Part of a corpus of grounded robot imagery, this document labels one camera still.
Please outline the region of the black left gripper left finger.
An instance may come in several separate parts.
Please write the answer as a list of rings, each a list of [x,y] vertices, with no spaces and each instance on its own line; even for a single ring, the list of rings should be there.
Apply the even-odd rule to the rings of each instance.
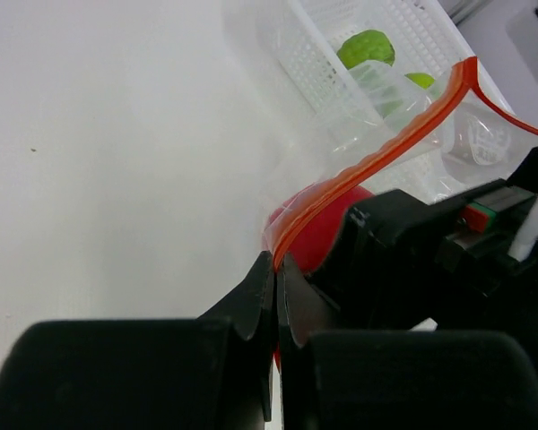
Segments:
[[[0,429],[261,429],[272,417],[272,256],[195,319],[38,322],[0,370]]]

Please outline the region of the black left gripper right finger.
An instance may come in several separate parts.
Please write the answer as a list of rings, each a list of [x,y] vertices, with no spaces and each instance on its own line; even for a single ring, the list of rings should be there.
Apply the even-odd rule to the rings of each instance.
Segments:
[[[276,309],[286,429],[538,429],[538,374],[504,333],[349,328],[290,257]]]

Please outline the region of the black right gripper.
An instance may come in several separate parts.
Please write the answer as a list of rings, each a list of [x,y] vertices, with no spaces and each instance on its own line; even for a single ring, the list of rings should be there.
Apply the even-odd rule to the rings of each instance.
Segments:
[[[354,203],[309,276],[342,316],[367,329],[448,329],[538,335],[538,238],[508,250],[538,200],[538,147],[508,179],[427,204],[401,190]]]

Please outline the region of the green fake apple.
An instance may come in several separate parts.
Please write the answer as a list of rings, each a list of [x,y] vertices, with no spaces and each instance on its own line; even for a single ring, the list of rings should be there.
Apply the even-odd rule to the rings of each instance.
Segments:
[[[405,77],[424,90],[435,82],[435,79],[427,73],[407,73]],[[375,102],[375,108],[382,117],[386,117],[403,104],[401,91],[395,86],[390,86],[381,91],[380,101]]]

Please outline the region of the clear zip top bag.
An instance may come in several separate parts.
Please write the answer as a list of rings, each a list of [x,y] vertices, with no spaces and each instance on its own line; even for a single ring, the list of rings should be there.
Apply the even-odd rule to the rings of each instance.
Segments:
[[[382,168],[387,167],[391,162],[396,161],[406,152],[412,150],[424,137],[428,136],[429,133],[441,125],[445,118],[460,105],[468,94],[473,94],[490,112],[494,113],[497,117],[502,118],[505,123],[511,124],[513,131],[516,133],[517,142],[522,149],[523,155],[523,159],[518,166],[524,161],[525,157],[532,149],[538,147],[538,129],[520,121],[518,118],[494,104],[482,91],[478,78],[478,65],[476,59],[472,57],[467,58],[452,67],[444,93],[423,113],[417,115],[395,137],[385,141],[378,150],[363,157],[358,163],[344,168],[335,176],[327,178],[321,183],[309,185],[299,191],[286,201],[281,208],[273,213],[265,228],[265,242],[273,254],[274,265],[280,267],[286,257],[293,259],[293,257],[287,253],[288,247],[298,233],[317,214],[331,202],[334,202],[338,197],[356,186],[362,186],[367,179],[373,177]],[[508,179],[516,169],[509,176],[500,177],[498,179]],[[462,192],[481,185],[486,185],[492,181],[470,187]],[[421,202],[432,204],[462,192],[449,195],[448,197],[434,202],[425,202],[421,199],[417,199]],[[523,261],[524,258],[532,252],[533,241],[536,238],[538,238],[538,200],[534,203],[531,212],[527,215],[524,223],[516,232],[516,237],[508,250],[509,255],[519,261]],[[344,323],[349,327],[365,330],[405,330],[367,329],[350,322],[342,316],[340,311],[325,296],[325,294],[309,282],[308,278],[311,274],[303,274],[305,280],[340,315]],[[538,371],[538,335],[518,338],[509,332],[500,330],[439,328],[442,330],[499,331],[506,333],[524,348]]]

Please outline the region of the green fake lime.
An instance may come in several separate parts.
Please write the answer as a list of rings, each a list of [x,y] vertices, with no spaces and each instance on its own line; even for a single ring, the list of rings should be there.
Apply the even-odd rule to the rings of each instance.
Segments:
[[[368,61],[393,66],[395,48],[383,31],[364,30],[345,40],[337,56],[348,70]]]

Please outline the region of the red fake tomato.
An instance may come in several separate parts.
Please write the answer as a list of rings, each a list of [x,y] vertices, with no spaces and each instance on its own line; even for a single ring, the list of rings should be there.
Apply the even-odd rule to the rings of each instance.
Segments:
[[[345,212],[356,202],[373,197],[363,186],[356,186],[331,202],[294,238],[287,249],[303,274],[311,274],[323,263],[333,247]]]

